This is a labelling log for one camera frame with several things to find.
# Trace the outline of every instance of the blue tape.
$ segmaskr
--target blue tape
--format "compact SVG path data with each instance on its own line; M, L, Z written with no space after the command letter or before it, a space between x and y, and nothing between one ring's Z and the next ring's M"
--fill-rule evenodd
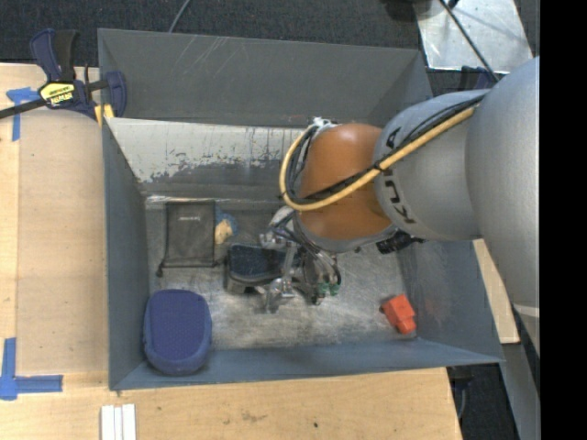
M43 377L17 377L17 340L15 337L4 341L2 376L0 376L0 400L13 401L20 393L61 392L62 375Z
M39 94L35 90L31 90L28 86L27 88L18 88L16 90L8 90L6 92L6 96L12 101L15 105L20 105L21 103L26 103L28 101L35 101L40 98ZM12 121L12 141L17 141L20 138L20 114L14 116L14 120Z

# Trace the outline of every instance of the bin floor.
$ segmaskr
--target bin floor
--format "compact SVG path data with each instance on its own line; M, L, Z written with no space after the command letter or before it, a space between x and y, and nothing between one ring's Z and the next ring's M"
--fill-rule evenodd
M216 246L222 260L230 243L258 243L257 236L272 217L273 210L230 210L238 234ZM233 294L226 290L226 266L213 268L165 269L155 272L164 255L165 210L147 208L151 292L159 289L186 289L204 296L213 322L216 350L253 347L294 347L329 345L366 340L386 341L409 338L400 335L380 313L381 303L404 292L396 255L381 255L377 248L363 247L358 253L339 255L342 285L336 297L327 296L318 306L302 294L280 306L277 313L265 313L263 297L256 293Z

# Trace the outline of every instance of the orange block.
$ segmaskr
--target orange block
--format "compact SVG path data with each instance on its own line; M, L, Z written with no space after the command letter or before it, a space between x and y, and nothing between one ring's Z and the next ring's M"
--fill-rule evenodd
M382 310L391 325L402 334L415 331L414 308L404 293L393 297L382 305Z

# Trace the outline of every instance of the gray bin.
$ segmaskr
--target gray bin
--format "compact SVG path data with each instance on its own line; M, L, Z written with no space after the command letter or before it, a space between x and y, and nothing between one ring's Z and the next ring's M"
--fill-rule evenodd
M471 242L343 255L339 296L317 307L300 296L277 314L261 314L254 295L227 293L222 266L155 277L166 202L214 200L238 222L232 239L254 242L281 205L282 154L308 119L383 127L431 95L418 51L102 29L99 52L102 72L121 70L128 88L125 117L103 128L110 389L503 358ZM189 377L159 374L142 351L145 305L163 285L210 304L213 349ZM416 337L377 311L398 292L415 308Z

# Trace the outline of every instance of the wooden plank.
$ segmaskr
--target wooden plank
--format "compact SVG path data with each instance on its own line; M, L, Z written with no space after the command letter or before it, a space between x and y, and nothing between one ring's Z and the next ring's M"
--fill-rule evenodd
M475 247L475 253L477 253L477 260L487 289L487 297L492 307L499 340L502 344L516 344L520 342L520 335L515 326L514 314L505 290L504 281L495 267L485 241L476 239L473 241L473 246Z
M66 375L64 389L0 403L3 440L97 439L100 408L128 403L138 439L462 438L443 368L118 394Z
M2 93L35 89L45 82L36 65L2 64L1 70ZM91 69L90 78L97 73ZM3 103L11 105L7 98ZM42 107L21 115L21 139L11 142L12 122L8 118L0 125L5 140L0 141L5 264L0 272L0 336L17 336L19 375L105 369L99 128L84 115Z

